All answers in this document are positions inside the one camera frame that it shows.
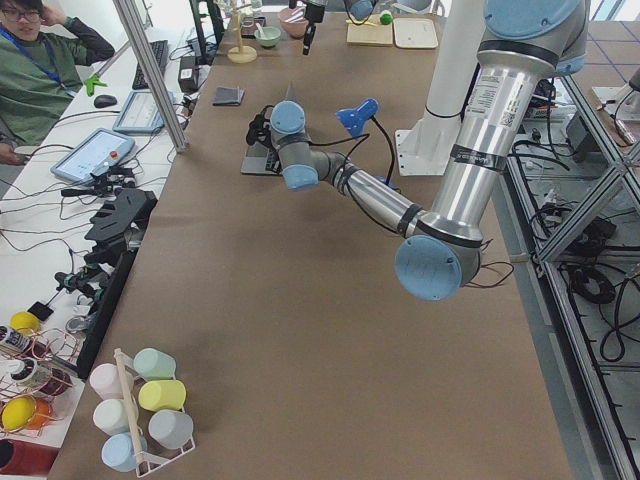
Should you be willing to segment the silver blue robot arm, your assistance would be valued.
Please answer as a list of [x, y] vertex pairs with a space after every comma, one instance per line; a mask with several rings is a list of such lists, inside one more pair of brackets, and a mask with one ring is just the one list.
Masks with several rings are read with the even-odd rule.
[[[328, 1], [322, 0], [304, 1], [304, 18], [307, 20], [307, 26], [303, 36], [302, 52], [305, 56], [310, 53], [316, 25], [323, 22], [327, 4]], [[338, 8], [343, 10], [351, 20], [362, 22], [368, 19], [376, 4], [376, 1], [370, 0], [343, 0], [339, 1]]]
[[305, 112], [294, 100], [275, 105], [271, 141], [292, 191], [322, 180], [404, 237], [395, 257], [402, 286], [426, 301], [446, 299], [481, 266], [479, 222], [537, 84], [582, 68], [586, 1], [488, 1], [479, 43], [479, 77], [444, 177], [429, 210], [410, 202], [341, 153], [315, 150]]

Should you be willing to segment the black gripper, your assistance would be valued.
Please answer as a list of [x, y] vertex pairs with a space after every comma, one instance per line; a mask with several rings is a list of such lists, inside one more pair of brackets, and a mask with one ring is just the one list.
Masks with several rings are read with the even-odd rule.
[[311, 51], [316, 26], [324, 19], [324, 2], [322, 0], [307, 0], [304, 4], [304, 18], [307, 20], [307, 27], [303, 36], [303, 54], [308, 55]]

